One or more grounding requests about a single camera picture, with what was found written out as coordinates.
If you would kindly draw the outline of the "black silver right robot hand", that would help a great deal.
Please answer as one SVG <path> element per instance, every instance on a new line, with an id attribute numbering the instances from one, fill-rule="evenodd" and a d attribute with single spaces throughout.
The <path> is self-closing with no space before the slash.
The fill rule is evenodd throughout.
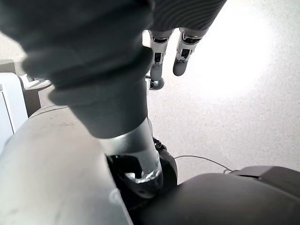
<path id="1" fill-rule="evenodd" d="M 201 37 L 222 0 L 3 0 L 0 30 L 26 52 L 24 71 L 52 82 L 50 99 L 67 105 L 99 139 L 126 186 L 143 198 L 163 185 L 148 124 L 145 76 L 153 61 L 143 31 L 175 28 Z"/>

